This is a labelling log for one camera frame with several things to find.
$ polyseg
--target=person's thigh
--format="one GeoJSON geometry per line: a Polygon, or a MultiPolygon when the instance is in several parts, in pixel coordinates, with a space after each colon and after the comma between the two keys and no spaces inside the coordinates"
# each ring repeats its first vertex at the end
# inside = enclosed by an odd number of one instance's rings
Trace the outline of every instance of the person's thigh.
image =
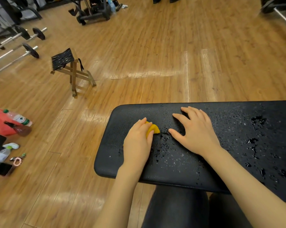
{"type": "Polygon", "coordinates": [[[208,227],[209,204],[204,191],[157,186],[142,228],[208,227]]]}
{"type": "Polygon", "coordinates": [[[218,193],[209,198],[209,227],[252,228],[234,197],[218,193]]]}

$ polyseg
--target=wooden stool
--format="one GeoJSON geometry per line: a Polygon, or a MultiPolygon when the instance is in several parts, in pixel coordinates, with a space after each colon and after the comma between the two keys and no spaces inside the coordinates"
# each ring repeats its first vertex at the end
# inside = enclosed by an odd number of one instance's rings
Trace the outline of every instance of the wooden stool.
{"type": "Polygon", "coordinates": [[[76,78],[84,79],[90,82],[92,86],[96,86],[96,83],[91,75],[91,73],[87,70],[86,73],[83,72],[83,65],[80,58],[77,58],[77,54],[71,48],[68,48],[63,53],[59,53],[53,57],[51,57],[51,74],[54,74],[55,71],[70,75],[70,84],[72,90],[72,96],[75,97],[77,95],[76,91],[76,78]],[[80,63],[81,71],[77,70],[77,63],[80,63]]]}

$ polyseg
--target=person's left hand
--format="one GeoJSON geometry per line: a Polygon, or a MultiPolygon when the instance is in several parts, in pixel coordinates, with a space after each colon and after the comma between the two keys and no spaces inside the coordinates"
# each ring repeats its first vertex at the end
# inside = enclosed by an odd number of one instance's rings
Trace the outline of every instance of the person's left hand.
{"type": "Polygon", "coordinates": [[[141,175],[148,160],[154,131],[146,138],[146,133],[152,122],[146,123],[146,118],[137,121],[129,130],[123,145],[124,163],[128,171],[141,175]]]}

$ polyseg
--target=wet surface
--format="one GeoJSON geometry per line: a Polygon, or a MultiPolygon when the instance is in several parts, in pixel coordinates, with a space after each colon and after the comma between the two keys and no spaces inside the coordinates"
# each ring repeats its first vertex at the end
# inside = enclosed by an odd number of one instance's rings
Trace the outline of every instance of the wet surface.
{"type": "Polygon", "coordinates": [[[96,172],[114,177],[123,163],[123,141],[134,122],[147,117],[158,125],[142,181],[227,192],[205,160],[168,132],[185,129],[172,117],[181,106],[205,111],[226,149],[247,171],[286,201],[286,101],[125,105],[113,110],[95,161],[96,172]]]}

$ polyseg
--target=dark bottle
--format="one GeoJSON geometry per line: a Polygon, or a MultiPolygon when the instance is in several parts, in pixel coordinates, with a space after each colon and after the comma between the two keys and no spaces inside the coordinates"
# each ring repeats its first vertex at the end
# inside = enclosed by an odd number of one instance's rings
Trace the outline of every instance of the dark bottle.
{"type": "Polygon", "coordinates": [[[22,137],[26,137],[28,134],[30,134],[32,130],[31,127],[29,126],[16,125],[14,123],[7,122],[7,121],[4,121],[4,123],[10,126],[12,129],[14,129],[15,132],[22,137]]]}

